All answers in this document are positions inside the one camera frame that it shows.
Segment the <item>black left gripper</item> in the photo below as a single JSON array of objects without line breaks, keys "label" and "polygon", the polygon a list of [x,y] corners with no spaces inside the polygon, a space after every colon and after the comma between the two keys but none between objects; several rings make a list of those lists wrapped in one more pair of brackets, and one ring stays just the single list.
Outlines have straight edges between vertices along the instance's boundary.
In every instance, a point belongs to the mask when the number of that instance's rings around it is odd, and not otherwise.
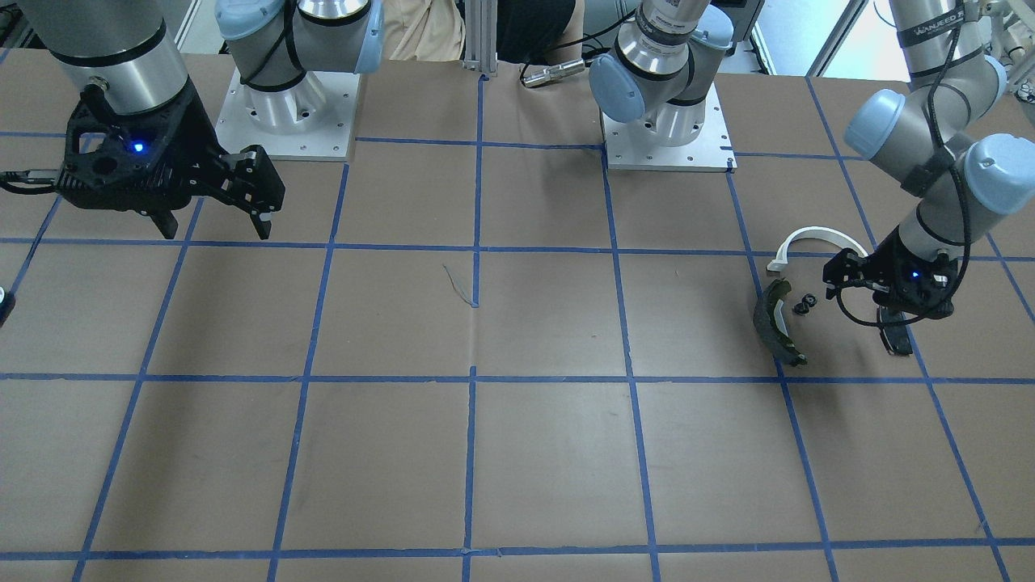
[{"label": "black left gripper", "polygon": [[823,281],[828,301],[835,299],[851,321],[857,317],[842,301],[842,289],[849,288],[870,289],[877,305],[913,314],[915,321],[945,319],[954,313],[957,258],[948,248],[935,248],[931,258],[921,258],[894,230],[871,255],[842,248],[824,265]]}]

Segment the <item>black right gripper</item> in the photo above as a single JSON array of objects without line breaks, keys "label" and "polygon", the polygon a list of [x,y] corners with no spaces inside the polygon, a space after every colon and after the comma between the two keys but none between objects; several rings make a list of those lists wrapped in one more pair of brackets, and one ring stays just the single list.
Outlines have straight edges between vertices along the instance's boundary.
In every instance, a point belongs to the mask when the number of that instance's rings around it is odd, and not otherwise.
[{"label": "black right gripper", "polygon": [[134,211],[152,217],[162,239],[179,229],[174,211],[193,196],[211,196],[243,210],[269,240],[285,185],[260,145],[230,154],[218,143],[193,81],[174,99],[120,115],[89,82],[67,123],[57,192],[78,209]]}]

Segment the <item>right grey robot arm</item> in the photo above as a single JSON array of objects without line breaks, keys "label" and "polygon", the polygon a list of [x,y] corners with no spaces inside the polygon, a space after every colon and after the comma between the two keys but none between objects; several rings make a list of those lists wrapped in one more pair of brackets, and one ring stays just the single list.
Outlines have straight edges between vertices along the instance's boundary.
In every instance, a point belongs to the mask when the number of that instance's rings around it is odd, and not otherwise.
[{"label": "right grey robot arm", "polygon": [[[2,188],[56,194],[78,209],[137,213],[175,237],[195,196],[242,210],[267,239],[285,185],[263,143],[238,152],[217,130],[154,1],[22,1],[19,8],[80,90],[56,170],[6,171]],[[381,63],[381,1],[218,1],[219,33],[252,123],[292,135],[327,120],[321,72]]]}]

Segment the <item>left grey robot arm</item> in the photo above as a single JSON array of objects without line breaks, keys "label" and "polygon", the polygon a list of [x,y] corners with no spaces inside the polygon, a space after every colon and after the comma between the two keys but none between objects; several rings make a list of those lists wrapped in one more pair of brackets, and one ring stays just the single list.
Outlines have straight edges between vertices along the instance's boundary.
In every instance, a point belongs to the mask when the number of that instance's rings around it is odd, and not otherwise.
[{"label": "left grey robot arm", "polygon": [[[1007,74],[978,38],[976,1],[893,1],[910,93],[880,90],[844,129],[861,158],[917,196],[918,204],[870,255],[840,251],[823,270],[826,295],[868,288],[909,321],[943,319],[976,239],[1033,198],[1033,143],[967,133],[1004,95]],[[703,101],[734,26],[708,1],[643,1],[590,66],[593,96],[618,123],[676,118],[694,136]]]}]

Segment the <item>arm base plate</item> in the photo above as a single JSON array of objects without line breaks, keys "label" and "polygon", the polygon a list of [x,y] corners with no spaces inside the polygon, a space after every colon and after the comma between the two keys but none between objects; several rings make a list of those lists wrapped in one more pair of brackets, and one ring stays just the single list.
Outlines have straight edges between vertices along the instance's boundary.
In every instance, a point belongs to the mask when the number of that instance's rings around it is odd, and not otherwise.
[{"label": "arm base plate", "polygon": [[263,92],[230,79],[218,120],[219,143],[236,154],[263,146],[273,161],[347,162],[359,101],[360,74],[310,71],[280,92]]},{"label": "arm base plate", "polygon": [[611,169],[728,172],[738,167],[715,84],[692,106],[666,103],[629,123],[603,113],[600,119]]}]

